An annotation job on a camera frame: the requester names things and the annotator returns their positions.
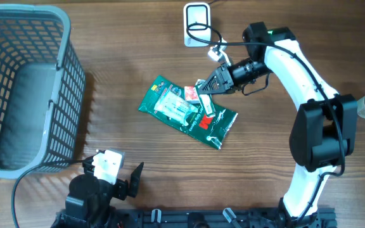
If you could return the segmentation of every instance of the green package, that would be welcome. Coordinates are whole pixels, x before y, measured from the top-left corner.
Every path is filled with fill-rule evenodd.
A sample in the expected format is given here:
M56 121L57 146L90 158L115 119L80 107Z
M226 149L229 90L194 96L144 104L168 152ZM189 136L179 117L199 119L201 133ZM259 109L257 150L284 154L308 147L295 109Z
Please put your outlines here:
M167 94L167 92L173 92L184 99L184 88L171 83L159 75L144 96L142 103L139 106L139 111L149 113L159 119L159 121L193 137L194 139L197 139L215 149L220 149L227 132L231 128L238 114L227 108L214 104L215 116L207 117L200 104L190 104L197 107L198 111L187 113L184 122L188 124L184 125L181 121L170 118L163 112L155 110L156 104L158 106L158 102L163 100L163 97Z

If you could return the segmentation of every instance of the green snack bag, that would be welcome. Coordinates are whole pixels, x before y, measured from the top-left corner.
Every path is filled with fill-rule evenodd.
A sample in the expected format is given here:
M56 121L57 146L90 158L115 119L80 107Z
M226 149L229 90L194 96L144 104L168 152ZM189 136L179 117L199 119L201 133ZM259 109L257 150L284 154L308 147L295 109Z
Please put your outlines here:
M184 100L182 87L159 75L144 96L139 111L147 112L194 139L220 149L238 114L217 104L214 107L215 116L207 117L201 104L189 104Z

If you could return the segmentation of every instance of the wooden tabletop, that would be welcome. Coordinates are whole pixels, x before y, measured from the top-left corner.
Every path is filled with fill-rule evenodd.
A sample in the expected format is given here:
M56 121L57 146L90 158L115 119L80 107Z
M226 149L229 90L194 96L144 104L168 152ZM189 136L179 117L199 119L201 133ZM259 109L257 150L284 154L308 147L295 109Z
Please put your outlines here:
M288 138L297 112L275 76L265 91L249 97L214 96L217 104L239 113L221 150L138 111L158 75L192 85L218 66L207 57L208 47L184 46L185 4L57 4L71 18L71 40L87 75L77 156L91 156L96 149L124 151L123 179L144 162L137 198L113 199L117 208L277 206L295 168ZM229 0L212 5L212 25L227 41L241 41L246 26L259 21L269 28L290 27L310 63L341 94L365 95L365 1ZM229 47L227 53L234 61L247 57L244 47ZM263 83L259 80L254 88ZM50 227L65 206L70 180L81 173L73 166L56 175L24 178L16 196L21 227ZM12 180L0 180L0 227L13 226L12 186ZM365 119L358 119L345 174L329 179L319 205L336 209L339 227L365 227Z

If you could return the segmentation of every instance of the plastic basket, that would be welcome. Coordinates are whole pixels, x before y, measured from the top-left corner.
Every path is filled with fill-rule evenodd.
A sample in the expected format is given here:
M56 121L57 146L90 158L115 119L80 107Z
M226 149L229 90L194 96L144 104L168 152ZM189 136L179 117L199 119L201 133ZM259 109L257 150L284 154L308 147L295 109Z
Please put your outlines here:
M73 158L85 86L64 11L0 4L0 178Z

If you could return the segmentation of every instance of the mesh basket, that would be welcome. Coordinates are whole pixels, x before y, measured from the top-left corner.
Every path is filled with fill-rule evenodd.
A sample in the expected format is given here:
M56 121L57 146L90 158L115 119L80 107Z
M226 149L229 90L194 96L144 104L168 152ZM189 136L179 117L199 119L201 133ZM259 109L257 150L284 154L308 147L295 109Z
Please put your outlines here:
M69 38L59 8L0 4L0 178L73 158L86 77Z

